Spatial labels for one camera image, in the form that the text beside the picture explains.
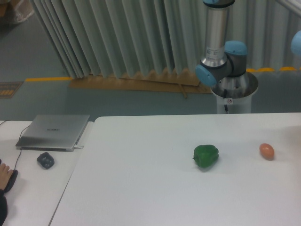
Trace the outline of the black sleeved forearm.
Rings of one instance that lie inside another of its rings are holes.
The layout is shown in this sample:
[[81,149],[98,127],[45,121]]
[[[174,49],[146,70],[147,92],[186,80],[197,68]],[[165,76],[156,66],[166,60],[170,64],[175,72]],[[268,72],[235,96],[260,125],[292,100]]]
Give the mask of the black sleeved forearm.
[[4,195],[4,191],[0,189],[0,226],[3,226],[8,215],[7,199]]

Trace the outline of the person's hand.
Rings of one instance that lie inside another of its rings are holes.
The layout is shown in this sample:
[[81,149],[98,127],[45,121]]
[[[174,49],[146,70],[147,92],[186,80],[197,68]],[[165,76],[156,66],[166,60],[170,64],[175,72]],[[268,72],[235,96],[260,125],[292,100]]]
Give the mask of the person's hand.
[[0,189],[4,190],[13,174],[13,169],[4,163],[0,164]]

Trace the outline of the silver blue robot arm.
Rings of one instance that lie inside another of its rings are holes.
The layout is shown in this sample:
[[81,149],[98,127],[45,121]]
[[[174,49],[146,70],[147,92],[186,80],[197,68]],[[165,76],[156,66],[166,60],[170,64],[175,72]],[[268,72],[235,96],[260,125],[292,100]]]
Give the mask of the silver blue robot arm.
[[205,0],[206,32],[195,72],[221,98],[244,98],[259,86],[247,67],[276,66],[300,56],[301,33],[289,14],[300,15],[298,0]]

